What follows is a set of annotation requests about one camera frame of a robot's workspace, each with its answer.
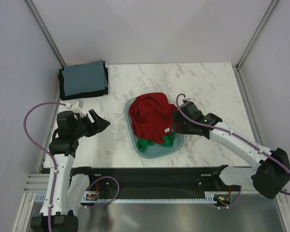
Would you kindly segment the red t shirt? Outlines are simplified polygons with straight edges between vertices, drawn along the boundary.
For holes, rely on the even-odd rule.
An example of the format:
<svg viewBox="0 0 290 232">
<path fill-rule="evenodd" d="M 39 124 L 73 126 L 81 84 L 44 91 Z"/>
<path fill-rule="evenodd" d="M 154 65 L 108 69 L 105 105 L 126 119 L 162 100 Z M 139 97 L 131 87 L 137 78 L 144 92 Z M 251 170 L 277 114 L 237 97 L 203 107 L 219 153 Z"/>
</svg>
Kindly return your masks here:
<svg viewBox="0 0 290 232">
<path fill-rule="evenodd" d="M 136 97 L 129 108 L 134 135 L 140 139 L 163 144 L 163 137 L 172 133 L 173 113 L 177 110 L 162 92 Z"/>
</svg>

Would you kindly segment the clear teal plastic bin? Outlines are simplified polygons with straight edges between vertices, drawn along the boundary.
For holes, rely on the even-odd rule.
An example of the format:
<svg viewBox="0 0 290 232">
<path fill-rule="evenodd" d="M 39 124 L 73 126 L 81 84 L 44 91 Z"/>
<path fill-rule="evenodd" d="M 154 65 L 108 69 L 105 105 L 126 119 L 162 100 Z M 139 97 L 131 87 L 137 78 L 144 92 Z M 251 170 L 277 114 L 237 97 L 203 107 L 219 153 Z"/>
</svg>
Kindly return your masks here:
<svg viewBox="0 0 290 232">
<path fill-rule="evenodd" d="M 182 134 L 175 134 L 174 135 L 174 143 L 173 143 L 173 146 L 171 146 L 171 147 L 164 147 L 164 146 L 159 145 L 159 144 L 154 144 L 154 145 L 151 145 L 148 148 L 146 148 L 146 150 L 144 152 L 139 151 L 138 146 L 137 146 L 138 138 L 134 135 L 134 132 L 132 129 L 132 121 L 131 121 L 131 118 L 129 115 L 129 108 L 135 99 L 136 98 L 132 98 L 132 99 L 127 101 L 127 103 L 125 104 L 125 107 L 124 107 L 124 112 L 125 112 L 125 116 L 126 116 L 128 129 L 130 132 L 132 144 L 134 146 L 136 153 L 145 159 L 154 159 L 154 158 L 167 156 L 171 153 L 178 151 L 184 143 L 184 136 Z"/>
</svg>

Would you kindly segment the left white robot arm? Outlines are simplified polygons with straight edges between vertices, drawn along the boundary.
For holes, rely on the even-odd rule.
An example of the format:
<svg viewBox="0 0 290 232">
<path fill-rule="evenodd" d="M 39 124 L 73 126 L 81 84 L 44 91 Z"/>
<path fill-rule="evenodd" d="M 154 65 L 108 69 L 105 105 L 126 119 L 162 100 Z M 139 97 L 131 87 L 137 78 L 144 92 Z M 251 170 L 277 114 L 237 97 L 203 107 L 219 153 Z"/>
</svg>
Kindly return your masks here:
<svg viewBox="0 0 290 232">
<path fill-rule="evenodd" d="M 96 186 L 91 174 L 71 175 L 79 139 L 104 131 L 110 122 L 94 110 L 83 114 L 80 110 L 57 114 L 57 129 L 49 145 L 53 161 L 46 196 L 40 213 L 33 217 L 30 227 L 34 232 L 76 232 L 78 209 L 86 190 Z"/>
</svg>

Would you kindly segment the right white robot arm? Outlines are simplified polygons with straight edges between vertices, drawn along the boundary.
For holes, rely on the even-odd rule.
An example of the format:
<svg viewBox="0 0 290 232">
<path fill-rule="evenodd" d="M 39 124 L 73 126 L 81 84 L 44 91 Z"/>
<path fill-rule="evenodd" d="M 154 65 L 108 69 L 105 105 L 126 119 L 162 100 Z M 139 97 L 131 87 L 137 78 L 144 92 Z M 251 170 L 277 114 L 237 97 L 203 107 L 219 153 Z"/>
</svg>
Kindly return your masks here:
<svg viewBox="0 0 290 232">
<path fill-rule="evenodd" d="M 211 179 L 217 190 L 237 185 L 254 188 L 263 197 L 274 199 L 290 181 L 290 161 L 283 149 L 272 150 L 240 135 L 217 115 L 204 115 L 189 100 L 184 99 L 182 105 L 177 105 L 173 128 L 180 134 L 203 136 L 216 142 L 249 165 L 221 166 Z"/>
</svg>

